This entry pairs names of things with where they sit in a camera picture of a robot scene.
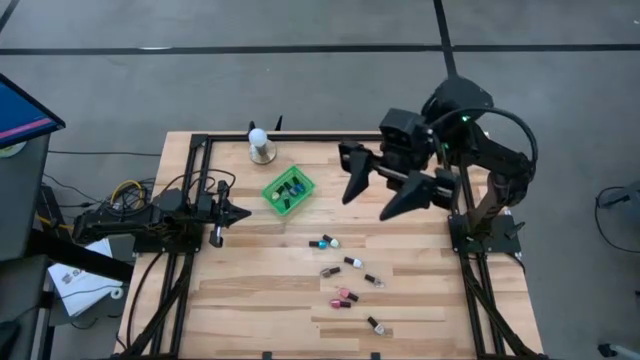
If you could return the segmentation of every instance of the wooden tabletop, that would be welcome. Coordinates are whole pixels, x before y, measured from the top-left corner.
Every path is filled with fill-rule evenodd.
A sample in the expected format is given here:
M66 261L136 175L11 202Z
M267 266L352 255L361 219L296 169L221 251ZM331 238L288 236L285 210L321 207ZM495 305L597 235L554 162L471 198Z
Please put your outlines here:
M167 134L156 193L184 172L191 134ZM340 168L336 143L277 146L277 158L263 166L249 159L248 143L213 145L211 167L237 175L230 198L253 215L224 230L223 248L210 246L208 236L203 241L195 257L180 357L259 358L263 351L272 351L275 358L368 359L372 352L380 352L383 359L474 358L459 259L446 226L448 212L432 207L380 222L380 211L393 192L382 177L372 174L369 188L342 205L349 174ZM316 188L301 209L280 217L260 192L294 164ZM469 170L478 200L485 191L486 172ZM323 234L337 238L342 248L309 248L308 241ZM345 256L361 259L364 269L343 263ZM153 257L146 254L136 262L132 290ZM166 258L163 255L144 283L133 338L157 309ZM342 272L328 279L319 276L331 266L340 266ZM491 255L489 267L502 315L525 344L542 351L522 269L503 255ZM386 287L364 281L365 273L380 277ZM350 309L329 306L341 287L360 297ZM125 314L134 292L129 292ZM368 316L384 325L384 336L373 332ZM481 316L487 351L492 351L488 320L482 311ZM164 351L173 319L172 311L165 324ZM126 325L124 316L119 333L123 340Z

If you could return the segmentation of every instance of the white lamp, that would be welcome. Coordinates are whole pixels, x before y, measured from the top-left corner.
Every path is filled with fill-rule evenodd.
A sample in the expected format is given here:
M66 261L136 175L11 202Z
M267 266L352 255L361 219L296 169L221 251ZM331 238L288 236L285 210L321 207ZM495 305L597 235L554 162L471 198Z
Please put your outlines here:
M249 132L249 157L260 165L268 164L276 158L276 144L269 140L267 133L259 128Z

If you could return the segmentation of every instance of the cable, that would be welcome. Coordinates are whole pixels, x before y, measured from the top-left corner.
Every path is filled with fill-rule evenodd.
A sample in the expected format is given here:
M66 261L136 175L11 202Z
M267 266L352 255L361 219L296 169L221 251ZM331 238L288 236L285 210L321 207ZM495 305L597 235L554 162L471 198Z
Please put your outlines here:
M118 187L116 187L114 192L111 194L112 201L115 201L116 198L118 198L119 196L122 196L122 199L123 199L122 209L116 210L113 208L114 204L112 202L104 201L102 203L104 206L104 210L109 214L111 214L112 216L120 217L122 219L137 215L147 210L149 206L152 206L150 203L151 199L147 199L147 197L151 195L151 190L147 189L146 186L142 186L142 184L153 185L154 183L155 183L155 178L147 178L140 181L135 181L135 180L123 181L122 183L120 183L120 185L118 185ZM127 197L127 195L131 195L131 192L130 192L131 188L137 188L139 191L139 194L138 194L139 199L136 199L136 202L138 202L139 205L135 208L135 210L127 211L128 208L129 209L134 208L133 204L129 203L128 197Z
M533 163L533 169L535 173L535 165L538 162L538 141L536 140L535 135L533 135L533 131L531 131L531 128L529 127L529 125L527 125L527 123L525 123L524 120L519 118L514 113L511 113L506 110L498 109L498 108L488 108L488 107L487 108L483 108L483 107L462 108L462 109L449 111L448 113L440 116L434 122L429 124L429 128L433 129L436 126L440 125L440 123L450 118L451 116L460 114L463 112L467 112L467 111L483 111L483 112L488 112L492 114L497 114L515 122L524 131L525 135L527 136L527 139L529 139L529 145L531 145L531 162Z
M93 327L93 325L95 325L98 322L98 318L94 318L93 321L91 322L91 324L87 325L87 326L78 326L76 324L72 322L70 322L69 324L71 324L71 326L73 326L74 328L78 329L78 330L89 330Z
M71 297L71 296L74 296L74 295L78 295L78 294L87 294L87 293L92 293L92 292L100 291L100 290L105 289L105 288L123 288L123 287L128 287L128 286L129 286L129 285L122 285L122 286L116 286L116 285L105 285L105 286L101 286L101 287L99 287L99 288L97 288L97 289L93 289L93 290L81 290L81 291L76 291L76 292L73 292L73 293L71 293L71 294L67 294L67 295L65 295L65 296L63 296L63 297L58 297L58 298L56 298L56 300L63 300L63 299L66 299L66 298L68 298L68 297ZM28 309L24 310L23 312L21 312L20 314L18 314L18 316L14 317L14 318L13 318L13 321L17 320L20 316L22 316L22 315L24 315L24 314L28 313L29 311L31 311L31 310L33 310L33 309L37 309L37 308L39 308L39 307L40 307L40 304L38 304L38 305L34 305L34 306L32 306L32 307L30 307L30 308L28 308Z
M201 173L201 172L203 172L203 171L205 171L205 170L196 170L196 171L192 171L192 172L190 172L190 173L186 173L186 174L182 174L182 175L178 175L178 176L176 176L173 180L171 180L171 181L167 184L167 186L165 186L165 187L164 187L164 189L162 189L162 191L160 192L160 194L162 194L162 193L164 193L165 191L167 191L167 190L169 189L169 187L170 187L171 185L173 185L173 183L174 183L174 182L176 182L176 181L178 181L179 179L181 179L181 178L183 178L183 177L185 177L185 176L187 176L187 175L194 175L194 174ZM206 170L206 171L207 171L207 173L208 173L208 172L211 172L211 171L219 172L219 173L227 174L227 175L229 175L229 176L233 177L233 180L231 180L231 185L229 185L229 188L228 188L228 189L231 189L231 188L233 187L233 185L236 183L236 176L235 176L234 174L232 174L232 173L230 173L230 172L226 171L226 170L220 170L220 169L208 169L208 170Z
M140 183L135 181L135 180L125 180L125 181L121 182L120 185L118 185L115 190L113 190L113 193L111 193L111 202L110 202L111 205L113 205L113 202L115 201L116 195L118 194L120 189L123 186L127 185L127 184L132 184L135 187L137 187L138 190L140 190L140 201L142 202L142 185L140 185Z
M41 222L49 225L49 227L53 227L53 224L51 223L51 220L45 219L40 215L36 215L36 216L38 217L38 220L40 220ZM68 230L73 229L73 226L71 226L71 225L58 225L58 227L62 228L62 229L68 229Z
M512 258L513 261L515 261L516 263L518 263L518 265L520 265L520 267L522 268L522 273L523 274L527 274L527 269L524 267L524 263L522 262L522 260L520 260L516 254L514 253L506 253L508 257Z
M600 219L598 219L598 204L600 203L600 197L607 191L609 190L614 190L614 189L623 189L622 186L610 186L608 188L604 188L602 190L600 190L600 193L598 193L598 196L596 196L596 206L594 207L594 214L593 217L596 221L596 227L598 228L598 232L600 233L600 236L602 236L602 238L604 239L604 241L609 244L609 246L611 246L614 249L618 249L620 251L624 251L624 252L628 252L628 253L632 253L632 254L640 254L640 250L630 250L630 249L625 249L622 248L618 245L614 245L611 240L609 240L609 238L607 238L607 236L604 234L604 232L602 231L602 227L600 226Z
M49 150L51 154L67 154L67 155L133 155L133 156L151 156L160 157L162 154L136 153L130 151L58 151Z
M140 295L140 290L142 290L142 285L144 285L145 280L147 280L147 276L149 276L149 272L151 271L151 268L153 267L153 265L155 265L156 261L160 259L162 254L163 253L158 253L158 255L156 255L156 257L154 257L153 260L151 260L151 263L149 263L149 266L147 266L147 269L144 271L144 273L142 274L142 277L140 278L140 284L138 284L138 288L136 289L135 295L133 295L133 301L131 302L131 309L129 309L129 321L127 322L127 347L131 346L131 327L132 327L131 324L133 320L133 312L136 309L136 302L138 302L138 296Z
M207 176L207 179L208 179L208 180L213 181L213 184L209 185L209 186L206 188L206 191L209 191L212 187L214 187L214 186L215 186L215 184L216 184L216 179L215 179L213 176ZM200 180L200 179L195 179L195 180L193 180L193 181L191 182L191 185L189 185L189 189L193 188L193 185L195 185L199 180Z
M51 175L47 175L46 173L43 173L42 175L43 175L43 176L45 176L45 177L47 177L47 178L49 178L49 179L51 179L51 180L53 180L53 182L55 182L56 184L58 184L58 186L60 186L60 187L67 188L67 189L71 189L71 190L73 190L73 191L77 192L78 194L80 194L80 195L82 195L82 196L86 197L87 199L92 200L92 201L94 201L94 202L96 202L96 203L99 203L99 202L100 202L100 200L96 200L96 199L92 198L91 196L89 196L89 195L87 195L87 194L83 193L82 191L80 191L80 190L78 190L78 189L74 188L73 186L69 186L69 185L61 184L58 180L56 180L56 179L55 179L53 176L51 176Z
M61 204L58 204L58 207L59 208L63 208L63 207L64 208L73 208L73 207L88 208L88 207L91 207L91 206L93 206L95 204L97 204L97 203L83 202L81 204L76 204L76 205L61 205Z
M122 348L124 350L127 350L127 345L125 345L122 340L120 340L120 336L118 336L118 332L116 331L116 341L118 342L118 344L120 344L120 346L122 346Z

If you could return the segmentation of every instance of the green plastic container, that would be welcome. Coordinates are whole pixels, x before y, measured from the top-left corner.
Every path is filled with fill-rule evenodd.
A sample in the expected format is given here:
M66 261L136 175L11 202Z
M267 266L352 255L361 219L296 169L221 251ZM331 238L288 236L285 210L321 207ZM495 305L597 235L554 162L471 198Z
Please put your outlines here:
M294 187L293 177L296 177L300 184L304 186L304 191L302 193L297 194L297 196L292 196L286 189L282 191L279 198L274 200L272 195L280 188L280 186L284 186L284 183L287 182L291 187ZM313 189L316 187L316 184L311 181L297 166L290 167L287 171L285 171L282 175L278 176L271 184L269 184L266 188L262 190L262 197L267 200L271 207L273 207L276 212L285 216L289 214L293 209L295 209L298 205L300 205L303 201L305 201L309 195L313 192ZM284 199L288 198L290 206L287 209L284 205Z

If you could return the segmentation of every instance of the desk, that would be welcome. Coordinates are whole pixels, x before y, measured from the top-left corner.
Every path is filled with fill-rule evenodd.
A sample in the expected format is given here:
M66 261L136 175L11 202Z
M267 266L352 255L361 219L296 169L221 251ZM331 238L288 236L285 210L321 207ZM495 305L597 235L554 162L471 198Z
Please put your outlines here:
M184 172L191 134L168 133L155 194ZM343 206L340 199L349 174L340 168L336 143L278 142L277 146L277 158L261 166L249 159L246 142L213 145L210 166L237 175L230 198L253 215L224 230L223 248L210 246L206 232L195 256L180 357L260 358L263 351L272 351L275 358L366 359L372 352L394 359L473 358L459 259L450 249L448 212L417 210L380 222L380 211L393 193L382 177L371 175L369 189ZM260 192L293 164L316 183L316 189L302 209L283 218ZM479 199L486 172L470 168L469 173ZM342 248L308 247L308 241L325 233L340 240ZM344 264L344 256L361 259L364 270ZM146 254L136 262L132 289L138 287L153 257ZM156 263L141 291L133 338L157 308L166 258ZM342 272L321 278L320 270L330 266L340 266ZM503 316L529 347L542 351L522 269L502 255L492 255L489 267ZM386 287L365 282L365 272L380 277ZM329 306L340 287L360 296L351 309ZM373 333L366 322L369 315L386 327L385 336ZM483 321L489 344L486 317ZM122 339L126 327L125 316ZM172 327L170 313L162 352L168 350ZM115 351L121 350L117 345Z

